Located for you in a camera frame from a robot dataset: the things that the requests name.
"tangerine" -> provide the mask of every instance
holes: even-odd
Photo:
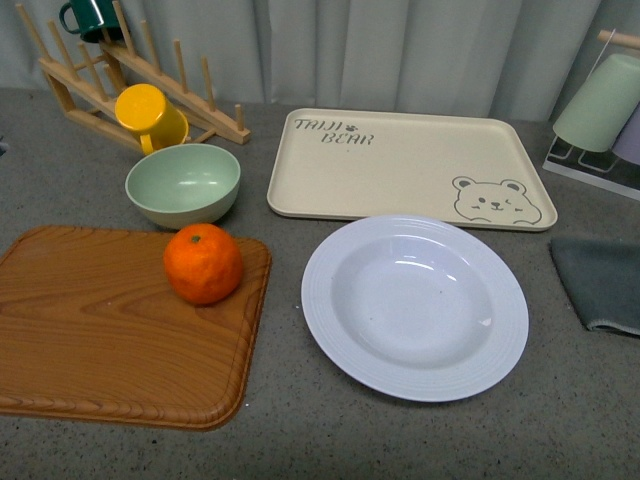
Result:
[[[175,292],[196,305],[222,300],[242,280],[240,247],[225,230],[210,223],[179,230],[164,250],[163,263]]]

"bear face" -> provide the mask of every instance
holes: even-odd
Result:
[[[456,177],[453,186],[458,190],[454,208],[468,220],[535,225],[542,218],[538,207],[525,195],[527,189],[517,180],[491,183]]]

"white plate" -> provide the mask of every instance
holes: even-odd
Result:
[[[320,348],[380,392],[441,402],[516,365],[529,329],[511,270],[452,225],[386,215],[352,222],[311,256],[302,306]]]

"countertop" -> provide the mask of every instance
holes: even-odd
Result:
[[[232,105],[221,104],[227,112]],[[287,114],[245,105],[243,177],[218,224],[273,256],[246,394],[219,429],[185,432],[0,416],[0,478],[632,478],[640,471],[640,339],[588,332],[549,253],[554,237],[640,241],[640,203],[543,170],[549,124],[510,122],[558,211],[539,233],[466,229],[511,268],[529,337],[509,375],[460,401],[369,389],[320,350],[300,300],[304,268],[343,221],[293,219],[266,200]],[[0,90],[0,250],[39,225],[159,230],[129,202],[141,155],[67,120],[51,92]]]

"white curtain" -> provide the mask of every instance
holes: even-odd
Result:
[[[0,87],[48,88],[16,2],[0,2]],[[21,3],[54,58],[50,19],[81,61],[57,19],[64,0]],[[597,58],[600,29],[640,35],[637,0],[120,3],[140,55],[146,20],[164,72],[178,79],[179,39],[189,88],[205,95],[205,56],[216,97],[241,103],[548,120]]]

